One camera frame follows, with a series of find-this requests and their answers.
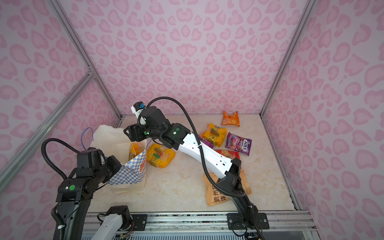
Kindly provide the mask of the orange taro chips bag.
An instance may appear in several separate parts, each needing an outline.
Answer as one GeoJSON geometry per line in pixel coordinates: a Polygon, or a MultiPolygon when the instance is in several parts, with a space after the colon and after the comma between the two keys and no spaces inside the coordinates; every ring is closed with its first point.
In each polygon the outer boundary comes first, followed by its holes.
{"type": "MultiPolygon", "coordinates": [[[[240,178],[242,180],[242,186],[247,195],[252,194],[252,188],[247,180],[244,170],[241,170],[240,178]]],[[[206,186],[206,202],[208,206],[215,206],[230,200],[230,197],[220,193],[208,180],[206,175],[203,175],[204,183],[206,186]]]]}

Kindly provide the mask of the blue checkered paper bag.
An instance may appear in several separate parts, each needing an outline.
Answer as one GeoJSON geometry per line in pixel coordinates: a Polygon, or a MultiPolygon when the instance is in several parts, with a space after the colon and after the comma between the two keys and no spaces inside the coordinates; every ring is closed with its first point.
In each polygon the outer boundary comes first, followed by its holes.
{"type": "Polygon", "coordinates": [[[147,141],[131,142],[122,128],[100,125],[94,132],[91,147],[103,151],[106,157],[115,156],[122,164],[121,169],[109,181],[115,194],[143,190],[146,183],[147,141]],[[142,152],[129,161],[131,143],[140,146],[142,152]]]}

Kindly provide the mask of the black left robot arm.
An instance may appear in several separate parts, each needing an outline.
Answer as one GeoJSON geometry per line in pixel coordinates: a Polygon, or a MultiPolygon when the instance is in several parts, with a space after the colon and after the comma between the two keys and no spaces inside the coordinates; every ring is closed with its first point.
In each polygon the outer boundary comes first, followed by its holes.
{"type": "Polygon", "coordinates": [[[77,154],[74,177],[58,187],[57,204],[51,211],[56,222],[54,240],[80,240],[94,193],[121,169],[115,156],[105,158],[100,149],[89,148],[77,154]]]}

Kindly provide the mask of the yellow mango candy bag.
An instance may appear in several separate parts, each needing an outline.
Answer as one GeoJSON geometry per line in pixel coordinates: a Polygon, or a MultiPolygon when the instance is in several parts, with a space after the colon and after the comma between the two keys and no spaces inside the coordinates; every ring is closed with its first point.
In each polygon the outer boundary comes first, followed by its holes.
{"type": "Polygon", "coordinates": [[[129,151],[129,161],[133,160],[142,152],[140,146],[136,143],[131,143],[129,151]]]}
{"type": "Polygon", "coordinates": [[[148,148],[147,162],[153,167],[163,169],[171,163],[175,155],[173,150],[154,143],[148,148]]]}

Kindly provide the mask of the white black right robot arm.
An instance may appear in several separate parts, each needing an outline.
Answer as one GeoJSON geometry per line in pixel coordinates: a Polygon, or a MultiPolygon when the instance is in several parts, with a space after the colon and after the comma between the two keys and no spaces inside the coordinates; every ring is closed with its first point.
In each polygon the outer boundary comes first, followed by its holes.
{"type": "Polygon", "coordinates": [[[132,142],[157,140],[164,147],[180,151],[201,162],[213,187],[219,193],[232,198],[243,226],[258,230],[259,211],[243,188],[241,160],[220,155],[200,141],[194,125],[188,129],[180,123],[171,123],[155,106],[146,107],[142,102],[137,102],[131,110],[137,117],[137,123],[125,128],[124,134],[132,142]]]}

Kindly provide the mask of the red fruit candy bag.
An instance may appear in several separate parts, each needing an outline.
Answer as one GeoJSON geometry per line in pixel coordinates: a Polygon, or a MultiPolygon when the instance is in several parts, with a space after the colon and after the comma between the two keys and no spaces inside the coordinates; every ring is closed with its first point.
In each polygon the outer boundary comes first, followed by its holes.
{"type": "Polygon", "coordinates": [[[239,152],[232,151],[232,150],[216,150],[217,153],[220,155],[230,158],[231,160],[233,159],[240,159],[240,154],[239,152]]]}

